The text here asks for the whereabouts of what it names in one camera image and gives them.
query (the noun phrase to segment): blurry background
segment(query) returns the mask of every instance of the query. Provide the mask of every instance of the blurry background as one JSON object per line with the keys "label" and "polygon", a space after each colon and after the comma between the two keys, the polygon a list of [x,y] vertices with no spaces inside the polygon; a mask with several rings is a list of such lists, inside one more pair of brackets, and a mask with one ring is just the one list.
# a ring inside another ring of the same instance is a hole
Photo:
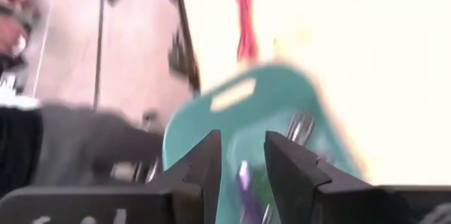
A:
{"label": "blurry background", "polygon": [[[27,94],[46,101],[92,105],[99,0],[40,0],[44,19],[27,51]],[[99,105],[139,121],[157,108],[165,124],[190,97],[187,83],[169,75],[167,51],[178,25],[169,0],[105,3]]]}

